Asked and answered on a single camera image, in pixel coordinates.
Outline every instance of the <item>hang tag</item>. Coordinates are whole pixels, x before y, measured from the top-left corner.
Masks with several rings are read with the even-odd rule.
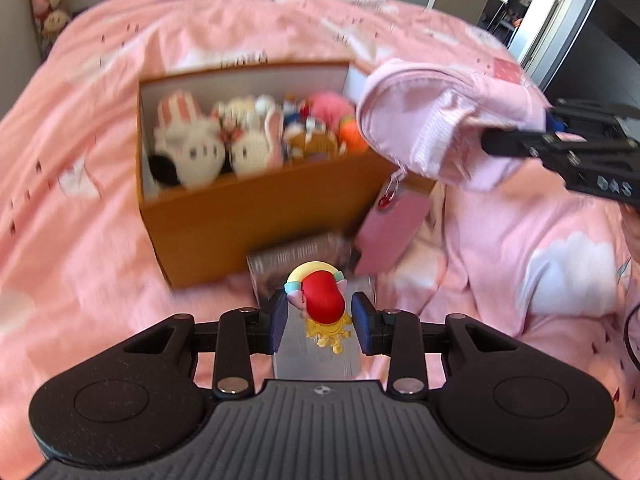
[[[407,188],[392,177],[365,218],[354,240],[360,253],[356,276],[377,274],[391,269],[413,240],[429,214],[432,199]]]

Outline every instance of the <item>silver bolt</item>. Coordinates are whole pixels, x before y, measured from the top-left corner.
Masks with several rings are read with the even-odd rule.
[[[225,377],[218,381],[218,389],[224,394],[241,394],[249,387],[242,377]]]
[[[572,166],[578,166],[580,164],[580,159],[575,156],[574,152],[569,152],[569,155],[567,155],[567,160]]]
[[[424,383],[415,377],[403,377],[394,381],[394,390],[402,395],[417,394],[424,389]]]

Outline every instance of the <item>bed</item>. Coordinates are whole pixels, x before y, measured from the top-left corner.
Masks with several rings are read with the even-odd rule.
[[[77,17],[0,123],[0,477],[25,478],[42,462],[27,408],[45,380],[175,312],[203,322],[254,304],[247,275],[166,286],[136,202],[140,76],[256,58],[356,57],[373,69],[392,57],[428,60],[430,48],[455,59],[474,44],[495,50],[488,71],[510,60],[494,43],[395,0],[109,0]],[[563,330],[540,322],[524,340],[553,352]],[[211,362],[198,365],[201,384]],[[271,375],[270,358],[252,364],[257,379]],[[384,378],[385,363],[364,370]],[[637,480],[640,424],[627,400],[600,458]]]

